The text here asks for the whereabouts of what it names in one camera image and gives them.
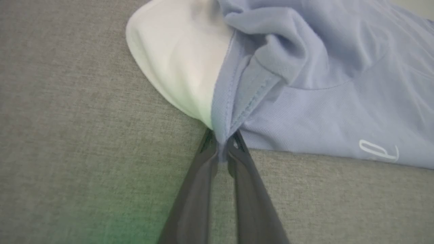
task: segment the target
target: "light blue fabric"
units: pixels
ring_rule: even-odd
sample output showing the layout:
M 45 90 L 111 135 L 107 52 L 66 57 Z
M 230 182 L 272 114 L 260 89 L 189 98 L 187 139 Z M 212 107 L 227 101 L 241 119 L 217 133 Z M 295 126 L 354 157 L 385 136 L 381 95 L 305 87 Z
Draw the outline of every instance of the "light blue fabric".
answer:
M 217 139 L 434 168 L 434 26 L 385 0 L 218 0 Z

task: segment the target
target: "gray fabric surface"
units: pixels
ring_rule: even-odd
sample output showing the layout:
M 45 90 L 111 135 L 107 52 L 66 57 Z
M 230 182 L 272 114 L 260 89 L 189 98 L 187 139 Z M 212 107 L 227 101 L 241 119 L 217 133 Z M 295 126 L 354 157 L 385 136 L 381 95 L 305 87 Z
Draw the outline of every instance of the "gray fabric surface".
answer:
M 154 243 L 204 127 L 128 52 L 138 0 L 0 0 L 0 243 Z M 253 151 L 295 244 L 434 242 L 434 171 Z M 234 243 L 232 181 L 213 241 Z

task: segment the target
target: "white fabric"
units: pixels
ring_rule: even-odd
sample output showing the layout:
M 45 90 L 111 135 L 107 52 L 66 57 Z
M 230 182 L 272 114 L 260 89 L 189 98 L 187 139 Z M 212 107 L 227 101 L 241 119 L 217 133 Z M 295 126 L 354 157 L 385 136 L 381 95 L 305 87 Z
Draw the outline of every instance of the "white fabric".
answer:
M 154 0 L 126 27 L 129 49 L 152 85 L 209 128 L 214 85 L 232 34 L 213 0 Z

